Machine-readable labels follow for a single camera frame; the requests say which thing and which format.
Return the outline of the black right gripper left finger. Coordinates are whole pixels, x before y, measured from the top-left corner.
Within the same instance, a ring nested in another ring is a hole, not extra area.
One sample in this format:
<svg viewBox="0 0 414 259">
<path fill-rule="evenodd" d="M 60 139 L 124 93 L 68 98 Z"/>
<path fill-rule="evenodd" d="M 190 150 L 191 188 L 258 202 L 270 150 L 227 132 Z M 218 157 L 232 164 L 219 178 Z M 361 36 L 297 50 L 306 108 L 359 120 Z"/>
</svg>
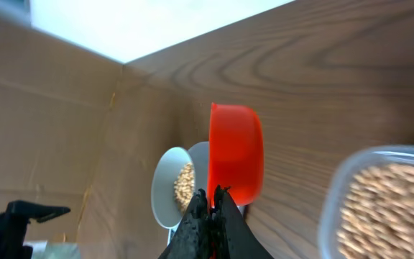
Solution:
<svg viewBox="0 0 414 259">
<path fill-rule="evenodd" d="M 200 188 L 193 194 L 170 244 L 159 259 L 209 259 L 211 257 L 209 219 L 206 192 Z"/>
</svg>

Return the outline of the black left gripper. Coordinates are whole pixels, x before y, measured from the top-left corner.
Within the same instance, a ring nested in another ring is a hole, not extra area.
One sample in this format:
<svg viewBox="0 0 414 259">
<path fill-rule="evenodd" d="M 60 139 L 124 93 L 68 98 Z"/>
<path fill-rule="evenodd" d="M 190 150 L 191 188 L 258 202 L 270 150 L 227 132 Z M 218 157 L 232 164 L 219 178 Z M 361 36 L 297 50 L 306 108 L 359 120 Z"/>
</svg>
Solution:
<svg viewBox="0 0 414 259">
<path fill-rule="evenodd" d="M 0 213 L 0 259 L 31 259 L 33 248 L 24 245 L 29 219 L 47 222 L 70 212 L 66 206 L 45 206 L 16 200 Z"/>
</svg>

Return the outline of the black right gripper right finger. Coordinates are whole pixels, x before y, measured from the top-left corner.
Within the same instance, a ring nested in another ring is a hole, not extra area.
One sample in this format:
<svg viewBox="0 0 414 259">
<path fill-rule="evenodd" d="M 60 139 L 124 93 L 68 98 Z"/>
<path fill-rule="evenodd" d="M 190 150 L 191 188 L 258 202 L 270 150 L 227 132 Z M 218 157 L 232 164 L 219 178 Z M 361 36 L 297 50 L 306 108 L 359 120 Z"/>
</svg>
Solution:
<svg viewBox="0 0 414 259">
<path fill-rule="evenodd" d="M 216 259 L 273 259 L 250 230 L 228 187 L 217 186 L 213 201 L 212 241 Z"/>
</svg>

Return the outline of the orange measuring scoop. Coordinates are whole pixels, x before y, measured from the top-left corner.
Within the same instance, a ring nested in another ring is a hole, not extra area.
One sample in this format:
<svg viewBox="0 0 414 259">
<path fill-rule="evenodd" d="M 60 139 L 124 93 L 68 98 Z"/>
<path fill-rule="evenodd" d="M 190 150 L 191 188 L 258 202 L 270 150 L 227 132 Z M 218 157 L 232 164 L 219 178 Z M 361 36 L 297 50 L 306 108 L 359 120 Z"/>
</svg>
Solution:
<svg viewBox="0 0 414 259">
<path fill-rule="evenodd" d="M 248 106 L 211 105 L 207 196 L 227 188 L 238 206 L 251 204 L 262 190 L 264 143 L 261 122 Z"/>
</svg>

